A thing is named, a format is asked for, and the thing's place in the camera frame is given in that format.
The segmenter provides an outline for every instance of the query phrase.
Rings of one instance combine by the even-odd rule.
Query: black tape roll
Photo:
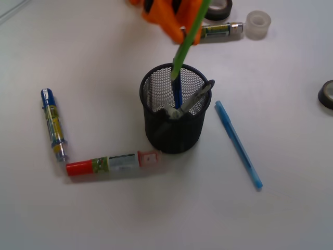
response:
[[[208,8],[205,18],[211,21],[221,21],[230,16],[231,8],[233,6],[232,0],[226,0],[227,5],[223,9]]]
[[[333,81],[326,82],[318,93],[318,99],[326,108],[333,110],[333,99],[328,95],[328,86],[330,84],[332,84],[333,88]]]

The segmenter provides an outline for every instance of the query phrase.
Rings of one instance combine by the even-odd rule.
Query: blue pen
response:
[[[179,71],[178,76],[174,81],[171,81],[173,97],[175,99],[175,108],[179,109],[183,104],[182,97],[182,83],[181,83],[181,71]]]
[[[255,185],[255,187],[257,189],[261,189],[262,188],[262,182],[257,174],[257,172],[255,171],[252,162],[250,161],[250,158],[248,156],[248,154],[246,153],[242,143],[240,142],[240,139],[238,138],[238,135],[233,127],[233,125],[231,124],[230,118],[227,115],[227,112],[225,111],[225,109],[222,106],[222,103],[220,101],[217,101],[216,103],[216,111],[219,113],[219,117],[222,121],[222,124],[225,128],[225,130],[227,131],[227,134],[229,135],[230,139],[233,141],[234,146],[241,158],[241,160],[244,163],[244,166],[247,170],[247,172],[249,173],[249,176],[252,179],[253,184]]]

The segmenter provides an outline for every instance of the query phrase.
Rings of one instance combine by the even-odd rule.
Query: pen cap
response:
[[[140,85],[140,99],[144,108],[146,135],[150,143],[164,153],[177,154],[189,150],[198,141],[212,92],[209,90],[179,120],[170,119],[164,107],[175,107],[171,67],[172,64],[160,65],[146,74]],[[185,64],[180,74],[184,103],[207,83],[207,79],[200,71]]]
[[[55,106],[56,102],[54,101],[53,92],[50,89],[42,89],[41,91],[43,108],[46,108],[46,105]]]
[[[68,176],[80,176],[82,174],[94,173],[92,160],[66,164],[66,171]]]

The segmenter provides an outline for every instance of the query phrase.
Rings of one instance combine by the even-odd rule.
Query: product label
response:
[[[137,154],[120,155],[109,158],[110,171],[138,169],[139,167]]]
[[[50,106],[49,109],[45,109],[46,124],[48,127],[48,132],[51,141],[62,141],[63,133],[61,129],[61,124],[59,121],[58,110],[56,106]]]
[[[92,166],[93,166],[93,172],[94,173],[107,173],[107,172],[109,172],[108,158],[107,157],[92,159]]]
[[[222,26],[203,26],[204,28],[204,37],[207,36],[228,36],[229,35],[229,28],[228,25]]]

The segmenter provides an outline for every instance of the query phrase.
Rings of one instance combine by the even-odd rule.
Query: tape roll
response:
[[[333,110],[333,99],[329,97],[330,89],[332,89],[333,93],[333,81],[328,81],[324,84],[318,93],[318,99],[326,108]]]
[[[212,8],[209,7],[207,10],[207,13],[205,15],[205,18],[211,21],[221,21],[226,19],[228,16],[230,16],[231,8],[233,6],[232,0],[224,0],[225,5],[223,5],[222,8]],[[221,0],[215,1],[218,2],[216,5],[220,5]]]

